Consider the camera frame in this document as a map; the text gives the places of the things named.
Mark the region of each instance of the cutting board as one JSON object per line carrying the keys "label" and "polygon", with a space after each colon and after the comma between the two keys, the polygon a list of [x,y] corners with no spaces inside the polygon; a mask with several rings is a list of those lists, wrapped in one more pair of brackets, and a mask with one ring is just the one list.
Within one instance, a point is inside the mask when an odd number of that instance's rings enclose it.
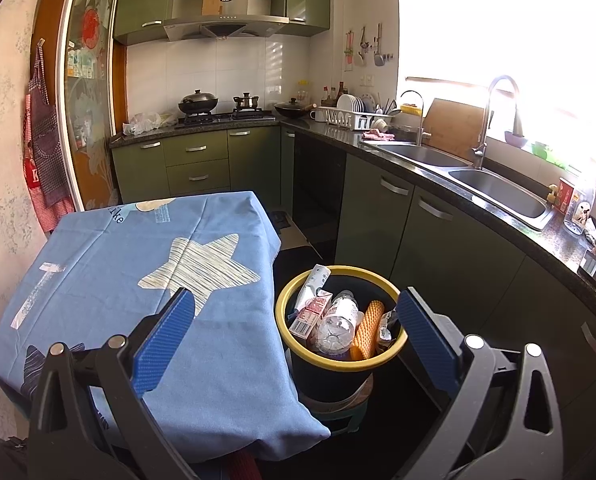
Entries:
{"label": "cutting board", "polygon": [[466,160],[473,160],[472,148],[478,144],[484,108],[434,99],[423,122],[431,133],[425,144]]}

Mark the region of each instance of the sink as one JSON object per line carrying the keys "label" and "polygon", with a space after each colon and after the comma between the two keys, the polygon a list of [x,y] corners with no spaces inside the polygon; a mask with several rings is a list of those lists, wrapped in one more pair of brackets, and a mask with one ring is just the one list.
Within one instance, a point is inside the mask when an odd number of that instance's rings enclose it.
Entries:
{"label": "sink", "polygon": [[415,144],[393,140],[390,142],[364,142],[385,152],[409,158],[427,166],[437,168],[466,168],[468,166],[468,163],[457,156],[449,155],[448,153],[440,152],[426,146],[417,146]]}
{"label": "sink", "polygon": [[524,217],[537,219],[548,211],[539,198],[493,173],[472,169],[453,170],[449,176]]}

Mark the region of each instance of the double sink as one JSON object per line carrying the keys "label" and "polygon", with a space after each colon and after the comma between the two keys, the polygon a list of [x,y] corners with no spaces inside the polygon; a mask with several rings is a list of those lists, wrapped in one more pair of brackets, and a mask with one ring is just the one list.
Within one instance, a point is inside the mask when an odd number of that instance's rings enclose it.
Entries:
{"label": "double sink", "polygon": [[554,214],[553,208],[533,193],[491,171],[476,170],[462,158],[409,142],[363,140],[363,143],[446,178],[538,231],[544,229]]}

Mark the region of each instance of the trash can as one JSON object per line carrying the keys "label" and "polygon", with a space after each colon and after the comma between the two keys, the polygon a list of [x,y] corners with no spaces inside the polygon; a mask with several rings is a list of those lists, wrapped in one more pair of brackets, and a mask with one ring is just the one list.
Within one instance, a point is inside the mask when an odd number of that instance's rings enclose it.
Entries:
{"label": "trash can", "polygon": [[[382,276],[358,267],[329,266],[329,270],[331,275],[323,289],[334,297],[346,288],[353,292],[362,311],[373,300],[382,301],[385,312],[396,306],[399,290]],[[293,310],[309,273],[307,270],[296,276],[283,288],[275,304],[275,321],[291,353],[293,381],[297,389],[319,402],[341,402],[358,392],[374,368],[398,354],[407,340],[407,333],[401,328],[395,343],[386,352],[363,361],[335,361],[307,350],[289,332],[286,315]]]}

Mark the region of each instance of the checkered apron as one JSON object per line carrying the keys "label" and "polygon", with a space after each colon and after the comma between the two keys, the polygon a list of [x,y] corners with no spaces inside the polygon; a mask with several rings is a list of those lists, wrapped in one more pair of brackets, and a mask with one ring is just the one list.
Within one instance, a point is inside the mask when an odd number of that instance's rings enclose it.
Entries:
{"label": "checkered apron", "polygon": [[[38,51],[39,57],[42,59],[42,50],[40,47],[38,48]],[[31,79],[31,83],[33,83],[37,73],[38,54],[36,54],[36,62],[33,69],[33,79]],[[55,229],[61,217],[65,216],[67,213],[73,213],[75,208],[73,206],[71,196],[62,198],[57,202],[54,202],[51,206],[47,206],[47,203],[44,200],[44,194],[42,192],[38,170],[33,158],[33,150],[31,149],[31,84],[29,84],[29,86],[30,91],[26,95],[24,101],[24,176],[27,187],[29,188],[29,194],[31,195],[31,202],[33,203],[33,208],[35,209],[35,214],[38,217],[40,226],[44,232],[49,232]]]}
{"label": "checkered apron", "polygon": [[40,188],[44,193],[44,202],[47,206],[52,206],[60,200],[69,198],[70,191],[62,160],[56,109],[49,104],[44,80],[44,54],[40,45],[36,49],[29,94],[31,94],[33,158],[38,170]]}

